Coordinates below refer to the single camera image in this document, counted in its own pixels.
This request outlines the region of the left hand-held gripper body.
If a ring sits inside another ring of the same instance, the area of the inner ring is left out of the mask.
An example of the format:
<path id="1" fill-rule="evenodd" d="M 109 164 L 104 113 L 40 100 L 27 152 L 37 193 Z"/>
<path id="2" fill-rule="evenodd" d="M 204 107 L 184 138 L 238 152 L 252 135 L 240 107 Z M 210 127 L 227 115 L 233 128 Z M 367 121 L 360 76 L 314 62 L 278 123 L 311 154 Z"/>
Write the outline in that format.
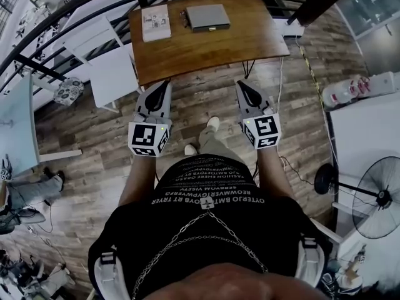
<path id="1" fill-rule="evenodd" d="M 171 126 L 168 118 L 136 112 L 128 126 L 127 145 L 137 156 L 159 157 L 170 137 Z"/>

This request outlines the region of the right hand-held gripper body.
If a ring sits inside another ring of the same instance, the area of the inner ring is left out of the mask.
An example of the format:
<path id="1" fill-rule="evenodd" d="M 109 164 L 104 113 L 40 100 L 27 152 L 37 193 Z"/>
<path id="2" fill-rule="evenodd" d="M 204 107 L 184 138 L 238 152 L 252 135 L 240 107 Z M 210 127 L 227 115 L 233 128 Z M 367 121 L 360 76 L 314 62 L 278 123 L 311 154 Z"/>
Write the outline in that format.
<path id="1" fill-rule="evenodd" d="M 277 146 L 282 134 L 279 114 L 270 107 L 246 114 L 242 131 L 256 150 Z"/>

